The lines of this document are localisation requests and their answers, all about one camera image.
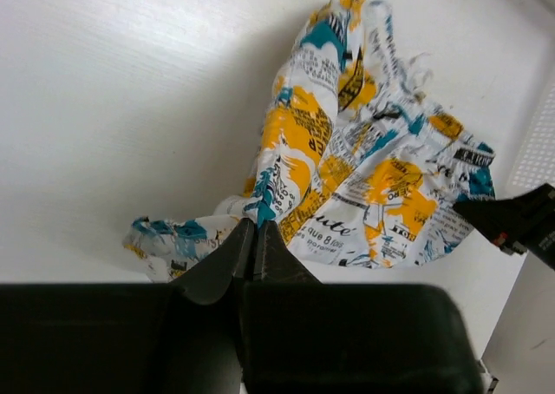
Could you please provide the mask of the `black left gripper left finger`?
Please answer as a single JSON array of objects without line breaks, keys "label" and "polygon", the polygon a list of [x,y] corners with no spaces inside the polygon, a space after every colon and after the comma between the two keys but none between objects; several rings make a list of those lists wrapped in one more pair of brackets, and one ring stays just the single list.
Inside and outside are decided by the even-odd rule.
[{"label": "black left gripper left finger", "polygon": [[213,305],[221,300],[235,278],[249,269],[255,225],[242,219],[223,244],[189,271],[170,282],[182,296],[196,305]]}]

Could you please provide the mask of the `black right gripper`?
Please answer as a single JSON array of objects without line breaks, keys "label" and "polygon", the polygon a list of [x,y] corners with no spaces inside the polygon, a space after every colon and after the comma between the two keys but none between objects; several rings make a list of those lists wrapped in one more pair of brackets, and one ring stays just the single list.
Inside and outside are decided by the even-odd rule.
[{"label": "black right gripper", "polygon": [[453,209],[502,252],[530,253],[554,268],[554,186],[512,199],[459,201]]}]

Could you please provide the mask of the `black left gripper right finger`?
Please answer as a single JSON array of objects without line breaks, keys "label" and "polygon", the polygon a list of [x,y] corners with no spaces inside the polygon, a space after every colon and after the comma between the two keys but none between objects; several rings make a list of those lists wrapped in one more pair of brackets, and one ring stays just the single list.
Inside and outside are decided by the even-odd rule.
[{"label": "black left gripper right finger", "polygon": [[284,284],[320,283],[287,249],[274,221],[266,221],[258,231],[252,280]]}]

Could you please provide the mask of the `printed white yellow teal shorts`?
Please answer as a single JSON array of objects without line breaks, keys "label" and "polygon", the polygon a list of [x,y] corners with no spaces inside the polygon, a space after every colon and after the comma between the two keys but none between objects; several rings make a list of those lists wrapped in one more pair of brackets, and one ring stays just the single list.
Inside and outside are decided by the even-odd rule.
[{"label": "printed white yellow teal shorts", "polygon": [[383,0],[329,0],[299,33],[272,87],[244,192],[211,216],[135,220],[123,240],[153,281],[176,279],[244,219],[275,222],[299,259],[370,269],[422,266],[471,226],[453,209],[494,197],[494,152],[402,60]]}]

